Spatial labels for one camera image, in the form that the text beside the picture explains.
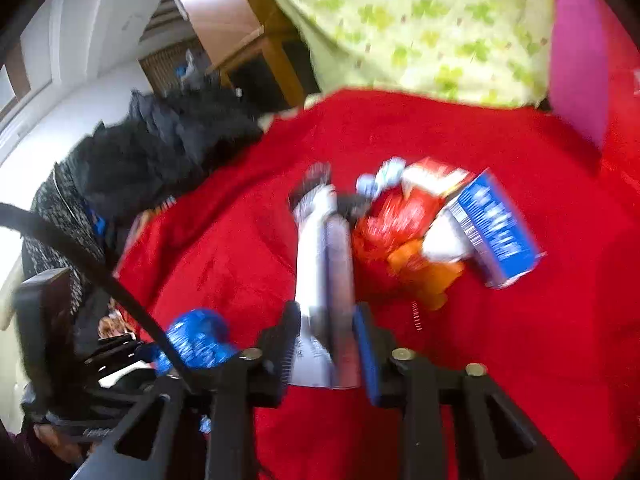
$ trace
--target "blue box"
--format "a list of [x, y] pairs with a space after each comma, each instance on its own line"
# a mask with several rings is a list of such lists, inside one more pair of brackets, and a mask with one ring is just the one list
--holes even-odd
[[503, 288], [531, 272], [542, 256], [520, 212], [489, 170], [447, 204], [486, 271], [487, 285]]

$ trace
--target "screw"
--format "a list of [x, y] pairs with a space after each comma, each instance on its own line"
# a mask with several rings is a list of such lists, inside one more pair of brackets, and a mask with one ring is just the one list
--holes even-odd
[[482, 363], [469, 363], [465, 367], [465, 372], [471, 377], [482, 377], [486, 375], [487, 369]]
[[261, 357], [262, 350], [256, 347], [246, 348], [245, 350], [242, 350], [242, 353], [240, 354], [240, 358], [245, 359], [246, 361], [255, 361]]
[[396, 348], [391, 352], [391, 357], [397, 361], [410, 361], [415, 357], [415, 352], [408, 348]]

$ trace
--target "black device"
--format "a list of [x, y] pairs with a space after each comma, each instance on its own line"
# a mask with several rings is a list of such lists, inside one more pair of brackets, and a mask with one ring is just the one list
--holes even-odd
[[[76, 480], [250, 480], [260, 471], [273, 477], [256, 458], [253, 410], [277, 408], [286, 393], [300, 329], [297, 303], [285, 304], [279, 323], [264, 330], [254, 347], [215, 368], [190, 369], [156, 322], [70, 237], [5, 204], [0, 224], [64, 253], [129, 311], [174, 365], [167, 376], [146, 378], [137, 387], [101, 387], [98, 380], [137, 361], [145, 343], [110, 338], [78, 358], [70, 336], [68, 269], [46, 271], [19, 287], [15, 307], [31, 380], [26, 416], [78, 442], [100, 442]], [[460, 478], [577, 479], [482, 365], [449, 370], [397, 348], [391, 332], [374, 325], [366, 304], [357, 306], [353, 330], [370, 402], [402, 413], [400, 478], [448, 478], [440, 407], [450, 405]], [[203, 416], [211, 421], [208, 441], [199, 431]]]

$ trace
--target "green floral fabric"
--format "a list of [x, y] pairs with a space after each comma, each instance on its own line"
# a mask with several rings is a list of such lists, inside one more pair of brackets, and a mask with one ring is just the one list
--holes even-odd
[[403, 89], [491, 107], [546, 94], [553, 0], [276, 0], [323, 92]]

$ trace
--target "red cloth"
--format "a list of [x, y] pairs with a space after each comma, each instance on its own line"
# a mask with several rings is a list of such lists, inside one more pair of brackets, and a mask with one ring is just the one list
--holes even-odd
[[[437, 364], [485, 363], [580, 478], [612, 478], [638, 437], [640, 228], [595, 181], [595, 151], [557, 118], [341, 91], [277, 120], [155, 218], [120, 279], [162, 327], [208, 306], [250, 346], [294, 297], [287, 193], [313, 162], [329, 161], [338, 190], [352, 191], [394, 155], [491, 167], [548, 254], [505, 290], [469, 269], [419, 325], [410, 298], [380, 297], [377, 322]], [[279, 410], [258, 411], [258, 455], [278, 480], [396, 478], [396, 420], [361, 390], [292, 387]]]

